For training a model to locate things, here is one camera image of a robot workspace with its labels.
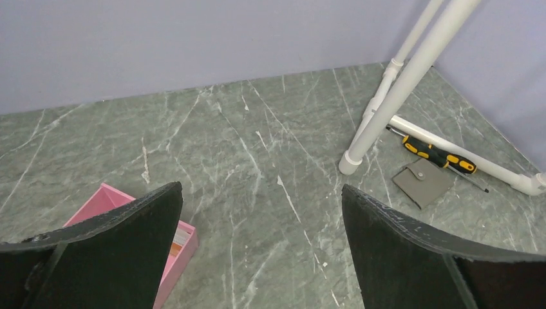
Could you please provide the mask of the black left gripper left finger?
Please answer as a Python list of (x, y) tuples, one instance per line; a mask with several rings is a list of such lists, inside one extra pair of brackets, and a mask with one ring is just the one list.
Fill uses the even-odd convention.
[(152, 308), (183, 206), (180, 182), (82, 222), (1, 244), (2, 308)]

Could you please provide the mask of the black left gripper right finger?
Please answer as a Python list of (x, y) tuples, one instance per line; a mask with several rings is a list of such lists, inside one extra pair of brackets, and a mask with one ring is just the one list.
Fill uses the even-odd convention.
[(544, 308), (545, 256), (460, 238), (351, 185), (343, 220), (366, 308)]

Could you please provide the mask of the grey leather card holder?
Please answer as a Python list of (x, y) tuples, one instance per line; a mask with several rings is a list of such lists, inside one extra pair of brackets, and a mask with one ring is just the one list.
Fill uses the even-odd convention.
[(422, 210), (452, 188), (454, 181), (439, 167), (421, 158), (402, 167), (394, 184)]

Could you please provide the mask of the orange credit card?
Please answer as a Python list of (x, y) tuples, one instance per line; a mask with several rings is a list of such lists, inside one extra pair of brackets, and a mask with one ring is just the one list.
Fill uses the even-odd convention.
[(190, 237), (191, 237), (190, 232), (187, 232), (186, 230), (181, 229), (181, 228), (177, 228), (177, 230), (176, 230), (176, 232), (174, 234), (174, 238), (173, 238), (173, 242), (171, 244), (169, 254), (171, 256), (174, 256), (174, 257), (178, 256), (179, 253), (185, 247), (185, 244), (187, 243), (187, 241), (188, 241), (188, 239)]

